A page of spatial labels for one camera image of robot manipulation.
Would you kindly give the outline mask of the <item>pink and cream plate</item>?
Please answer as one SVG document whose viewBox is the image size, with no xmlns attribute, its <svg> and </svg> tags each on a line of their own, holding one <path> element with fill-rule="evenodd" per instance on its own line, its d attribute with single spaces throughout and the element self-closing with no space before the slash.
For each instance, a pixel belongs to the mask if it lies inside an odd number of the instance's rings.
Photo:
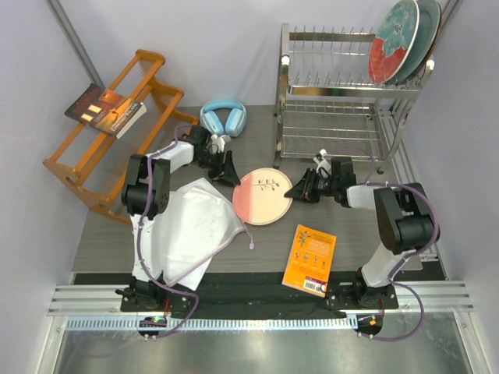
<svg viewBox="0 0 499 374">
<path fill-rule="evenodd" d="M 234 188 L 232 206 L 245 223 L 263 226 L 281 219 L 290 209 L 292 187 L 289 177 L 273 168 L 258 168 L 241 178 Z"/>
</svg>

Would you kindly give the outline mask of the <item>red and teal plate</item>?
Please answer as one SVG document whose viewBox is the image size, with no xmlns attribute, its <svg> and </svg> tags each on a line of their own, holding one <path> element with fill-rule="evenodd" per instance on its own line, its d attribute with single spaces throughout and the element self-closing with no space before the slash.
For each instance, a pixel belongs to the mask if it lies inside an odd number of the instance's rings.
<svg viewBox="0 0 499 374">
<path fill-rule="evenodd" d="M 373 83 L 386 83 L 405 63 L 419 27 L 416 1 L 397 2 L 384 17 L 370 47 L 368 74 Z"/>
</svg>

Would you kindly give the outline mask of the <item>light teal plate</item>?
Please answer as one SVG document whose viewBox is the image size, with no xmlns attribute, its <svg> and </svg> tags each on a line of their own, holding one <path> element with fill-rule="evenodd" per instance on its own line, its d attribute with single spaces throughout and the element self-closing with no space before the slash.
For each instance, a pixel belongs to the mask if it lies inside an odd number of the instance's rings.
<svg viewBox="0 0 499 374">
<path fill-rule="evenodd" d="M 416 39 L 404 65 L 397 73 L 397 84 L 405 84 L 423 67 L 430 55 L 441 25 L 441 5 L 438 1 L 417 1 L 419 26 Z"/>
</svg>

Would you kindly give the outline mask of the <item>dark teal floral plate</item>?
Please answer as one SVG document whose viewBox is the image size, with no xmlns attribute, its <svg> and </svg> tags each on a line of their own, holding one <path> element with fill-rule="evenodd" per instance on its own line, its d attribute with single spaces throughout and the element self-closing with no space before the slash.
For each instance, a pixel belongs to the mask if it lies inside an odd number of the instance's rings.
<svg viewBox="0 0 499 374">
<path fill-rule="evenodd" d="M 432 23 L 434 23 L 434 35 L 432 36 L 429 50 L 427 51 L 426 56 L 423 60 L 424 64 L 426 64 L 426 62 L 433 55 L 437 43 L 441 38 L 441 32 L 443 27 L 443 9 L 439 1 L 430 1 L 429 14 L 430 14 L 430 20 L 432 21 Z"/>
</svg>

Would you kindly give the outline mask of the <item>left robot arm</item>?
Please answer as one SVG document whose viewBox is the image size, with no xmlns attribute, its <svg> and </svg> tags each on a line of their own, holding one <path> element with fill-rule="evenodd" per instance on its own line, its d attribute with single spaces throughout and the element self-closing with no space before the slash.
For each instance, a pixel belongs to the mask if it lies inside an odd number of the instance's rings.
<svg viewBox="0 0 499 374">
<path fill-rule="evenodd" d="M 175 285 L 195 291 L 212 258 L 247 230 L 232 204 L 209 181 L 198 178 L 176 190 L 170 177 L 193 162 L 209 176 L 234 182 L 227 136 L 195 125 L 179 126 L 174 140 L 129 159 L 122 203 L 133 226 L 134 264 L 130 287 L 150 311 L 159 310 Z"/>
</svg>

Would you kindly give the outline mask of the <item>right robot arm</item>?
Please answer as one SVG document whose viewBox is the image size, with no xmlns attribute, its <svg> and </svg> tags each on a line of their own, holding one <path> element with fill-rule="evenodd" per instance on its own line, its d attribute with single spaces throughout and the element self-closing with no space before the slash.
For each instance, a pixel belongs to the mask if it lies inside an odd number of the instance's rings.
<svg viewBox="0 0 499 374">
<path fill-rule="evenodd" d="M 345 208 L 376 214 L 380 244 L 370 260 L 354 274 L 351 284 L 329 284 L 327 302 L 332 310 L 380 309 L 393 294 L 393 281 L 413 256 L 440 237 L 434 208 L 418 182 L 359 184 L 352 159 L 322 159 L 285 193 L 285 197 L 318 203 L 331 197 Z"/>
</svg>

